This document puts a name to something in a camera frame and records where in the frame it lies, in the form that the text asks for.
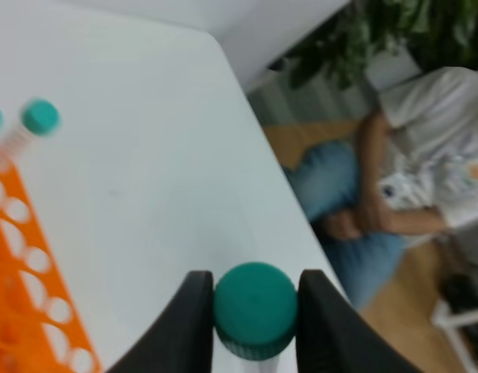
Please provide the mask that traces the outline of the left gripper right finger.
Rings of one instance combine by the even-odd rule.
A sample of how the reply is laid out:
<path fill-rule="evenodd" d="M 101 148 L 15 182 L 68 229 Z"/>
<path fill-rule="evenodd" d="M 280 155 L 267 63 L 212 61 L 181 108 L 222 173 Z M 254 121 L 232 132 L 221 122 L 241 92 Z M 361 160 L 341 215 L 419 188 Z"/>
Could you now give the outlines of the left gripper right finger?
<path fill-rule="evenodd" d="M 418 372 L 352 308 L 320 270 L 298 283 L 295 336 L 299 372 Z"/>

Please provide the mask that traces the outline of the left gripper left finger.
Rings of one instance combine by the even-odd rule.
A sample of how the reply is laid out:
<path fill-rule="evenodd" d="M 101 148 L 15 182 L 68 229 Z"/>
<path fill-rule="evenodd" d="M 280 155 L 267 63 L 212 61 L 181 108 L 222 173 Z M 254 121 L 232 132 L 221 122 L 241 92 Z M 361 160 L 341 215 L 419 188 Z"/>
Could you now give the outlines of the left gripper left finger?
<path fill-rule="evenodd" d="M 110 372 L 210 372 L 214 348 L 214 279 L 189 272 L 169 304 Z"/>

